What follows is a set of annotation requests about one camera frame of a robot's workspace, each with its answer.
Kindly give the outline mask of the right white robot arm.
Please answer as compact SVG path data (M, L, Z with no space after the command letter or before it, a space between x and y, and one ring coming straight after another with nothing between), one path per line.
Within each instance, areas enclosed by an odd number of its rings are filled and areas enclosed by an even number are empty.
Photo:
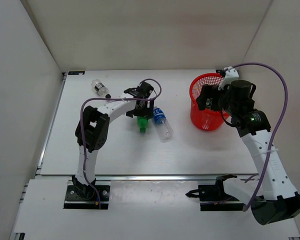
M251 210L261 225L292 219L300 214L300 193L290 181L273 143L274 131L265 113L255 108L256 86L246 80L190 85L190 118L193 123L215 118L235 128L247 147L257 170L257 185L250 185L234 174L218 176L214 184L201 184L187 193L198 198L202 211Z

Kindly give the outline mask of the red mesh plastic bin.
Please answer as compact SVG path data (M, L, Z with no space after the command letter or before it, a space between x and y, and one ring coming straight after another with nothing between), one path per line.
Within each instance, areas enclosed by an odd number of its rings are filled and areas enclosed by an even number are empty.
M197 76L189 87L191 98L190 119L195 127L203 131L214 131L223 123L221 113L209 109L199 110L196 99L199 97L203 85L218 85L223 78L219 73L205 73Z

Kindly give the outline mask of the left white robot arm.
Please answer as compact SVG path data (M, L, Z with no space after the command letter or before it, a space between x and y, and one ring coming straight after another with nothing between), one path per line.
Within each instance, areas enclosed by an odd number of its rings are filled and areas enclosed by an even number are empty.
M95 187L95 168L99 150L108 137L110 124L120 116L149 120L153 117L154 101L151 98L154 87L145 79L137 87L126 89L118 98L108 98L107 103L93 107L87 105L101 97L87 99L80 108L80 119L75 130L79 147L78 168L72 183L76 194L85 201L101 201Z

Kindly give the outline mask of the small black cap bottle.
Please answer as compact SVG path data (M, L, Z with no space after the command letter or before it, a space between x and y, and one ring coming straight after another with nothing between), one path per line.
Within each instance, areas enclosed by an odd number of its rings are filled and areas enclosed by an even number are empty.
M99 79L94 79L91 86L101 98L111 98L109 89Z

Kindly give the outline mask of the blue label clear bottle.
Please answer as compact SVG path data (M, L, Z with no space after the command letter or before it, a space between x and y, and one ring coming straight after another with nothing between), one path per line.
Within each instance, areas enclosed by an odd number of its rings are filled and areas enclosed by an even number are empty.
M174 131L169 121L164 112L157 106L153 108L153 122L162 142L167 142L173 137Z

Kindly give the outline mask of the green plastic bottle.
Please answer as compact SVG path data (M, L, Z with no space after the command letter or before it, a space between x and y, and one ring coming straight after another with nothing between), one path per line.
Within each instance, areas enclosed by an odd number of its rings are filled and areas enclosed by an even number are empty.
M149 120L146 117L138 116L137 125L139 128L139 132L141 134L145 134L149 125Z

